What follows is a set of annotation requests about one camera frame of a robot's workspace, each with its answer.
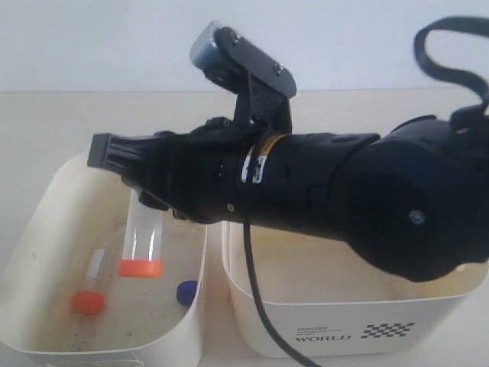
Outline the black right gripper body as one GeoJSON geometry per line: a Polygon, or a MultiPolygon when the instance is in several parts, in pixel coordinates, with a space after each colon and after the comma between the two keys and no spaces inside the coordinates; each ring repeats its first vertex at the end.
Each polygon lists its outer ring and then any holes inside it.
{"type": "Polygon", "coordinates": [[[226,219],[236,166],[266,132],[264,122],[242,124],[226,117],[211,118],[188,133],[157,132],[160,173],[142,190],[165,191],[178,219],[205,224],[226,219]]]}

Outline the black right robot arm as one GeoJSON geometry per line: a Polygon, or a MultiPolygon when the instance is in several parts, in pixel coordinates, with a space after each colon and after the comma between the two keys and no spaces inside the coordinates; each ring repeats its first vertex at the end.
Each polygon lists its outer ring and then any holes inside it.
{"type": "Polygon", "coordinates": [[[193,222],[339,240],[410,281],[488,260],[486,118],[423,116],[385,136],[214,118],[184,134],[96,134],[87,164],[193,222]]]}

